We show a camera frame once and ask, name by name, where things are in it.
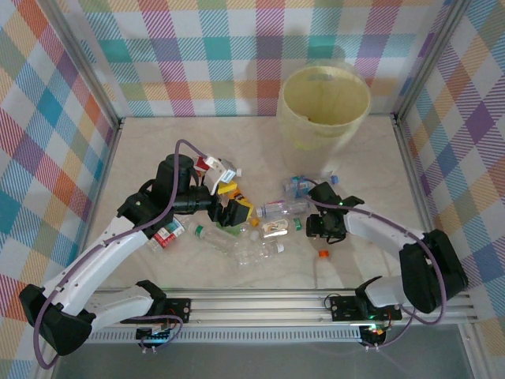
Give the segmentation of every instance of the white floor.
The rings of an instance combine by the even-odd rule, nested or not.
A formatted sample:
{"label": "white floor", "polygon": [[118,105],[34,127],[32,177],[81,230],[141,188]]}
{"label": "white floor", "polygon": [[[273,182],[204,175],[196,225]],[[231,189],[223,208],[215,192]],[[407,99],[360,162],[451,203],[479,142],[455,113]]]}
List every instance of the white floor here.
{"label": "white floor", "polygon": [[[203,152],[227,158],[241,167],[239,186],[255,205],[281,198],[279,181],[291,176],[280,152],[275,118],[129,118],[126,120],[110,175],[104,188],[89,241],[115,217],[117,208],[150,178],[160,161],[185,138]],[[194,156],[188,149],[183,153]],[[339,191],[365,200],[377,212],[407,226],[421,223],[403,169],[395,135],[387,116],[370,116],[345,151],[332,164]],[[211,225],[205,212],[198,220]],[[195,236],[184,233],[167,250],[153,253],[143,246],[127,258],[102,287],[130,287],[148,279],[162,288],[356,287],[377,275],[398,274],[398,262],[373,244],[349,236],[329,246],[330,264],[314,264],[317,252],[305,232],[283,239],[286,250],[258,265],[238,267],[227,256]]]}

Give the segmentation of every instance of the plastic bin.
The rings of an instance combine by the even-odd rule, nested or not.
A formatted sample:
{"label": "plastic bin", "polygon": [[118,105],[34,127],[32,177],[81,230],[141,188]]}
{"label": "plastic bin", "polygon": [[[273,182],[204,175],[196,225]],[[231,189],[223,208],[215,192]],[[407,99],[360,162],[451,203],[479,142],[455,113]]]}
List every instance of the plastic bin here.
{"label": "plastic bin", "polygon": [[282,85],[277,119],[282,154],[295,174],[318,172],[356,133],[370,112],[370,89],[355,68],[308,66]]}

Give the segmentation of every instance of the plaid wall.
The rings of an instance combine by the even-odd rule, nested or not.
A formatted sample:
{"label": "plaid wall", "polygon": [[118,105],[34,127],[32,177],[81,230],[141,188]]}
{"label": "plaid wall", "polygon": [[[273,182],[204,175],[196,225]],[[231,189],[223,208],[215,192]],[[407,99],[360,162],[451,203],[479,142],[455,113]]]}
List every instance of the plaid wall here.
{"label": "plaid wall", "polygon": [[469,277],[490,355],[505,369],[505,1],[473,0],[407,117],[436,226]]}
{"label": "plaid wall", "polygon": [[117,112],[137,117],[272,115],[281,80],[337,58],[390,113],[450,3],[58,0]]}
{"label": "plaid wall", "polygon": [[18,301],[77,254],[112,137],[35,0],[0,0],[0,378],[32,366]]}

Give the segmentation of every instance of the white arm segment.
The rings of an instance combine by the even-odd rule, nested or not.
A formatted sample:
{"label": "white arm segment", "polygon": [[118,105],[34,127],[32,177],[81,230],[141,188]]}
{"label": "white arm segment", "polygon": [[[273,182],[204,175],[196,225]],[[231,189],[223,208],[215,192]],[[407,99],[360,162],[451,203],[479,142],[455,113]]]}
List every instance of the white arm segment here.
{"label": "white arm segment", "polygon": [[102,297],[91,297],[84,307],[96,315],[93,332],[131,317],[144,316],[152,305],[152,298],[145,289],[133,286],[128,290]]}
{"label": "white arm segment", "polygon": [[[357,205],[355,208],[373,212],[367,204]],[[344,216],[344,223],[349,233],[352,235],[359,235],[367,241],[376,244],[379,248],[387,251],[397,260],[399,260],[399,252],[403,249],[405,244],[415,243],[411,237],[400,233],[393,227],[357,212],[348,212]],[[423,231],[410,229],[408,227],[404,228],[414,233],[419,239],[424,238]]]}
{"label": "white arm segment", "polygon": [[[372,211],[365,204],[358,205],[355,208],[364,209],[368,212]],[[367,241],[378,245],[378,247],[387,251],[397,260],[399,260],[399,252],[405,244],[415,243],[411,237],[400,233],[393,227],[357,212],[348,212],[344,216],[344,223],[349,233],[359,235]],[[406,229],[414,233],[419,239],[423,239],[424,235],[422,231],[410,228]],[[370,302],[377,308],[403,304],[406,300],[401,276],[379,278],[365,288],[365,293]]]}
{"label": "white arm segment", "polygon": [[[69,267],[44,284],[44,296],[48,297],[68,270],[73,267],[93,247],[102,241],[133,229],[134,225],[125,217],[114,217],[107,229],[94,241]],[[61,303],[63,312],[76,316],[84,308],[96,288],[123,262],[131,253],[148,241],[143,231],[127,235],[107,247],[101,247],[59,290],[53,304]]]}

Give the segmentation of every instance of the colorful checkered wall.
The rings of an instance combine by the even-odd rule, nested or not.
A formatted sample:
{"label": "colorful checkered wall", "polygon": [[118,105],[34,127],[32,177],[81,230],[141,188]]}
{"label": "colorful checkered wall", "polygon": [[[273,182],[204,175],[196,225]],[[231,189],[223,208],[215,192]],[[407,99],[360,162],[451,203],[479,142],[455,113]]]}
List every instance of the colorful checkered wall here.
{"label": "colorful checkered wall", "polygon": [[113,135],[35,0],[0,0],[0,378],[32,367],[17,298],[77,254]]}
{"label": "colorful checkered wall", "polygon": [[406,118],[430,211],[462,260],[500,373],[505,369],[504,21],[504,0],[473,0]]}
{"label": "colorful checkered wall", "polygon": [[273,115],[290,73],[339,58],[390,113],[450,3],[58,0],[117,112],[136,117]]}

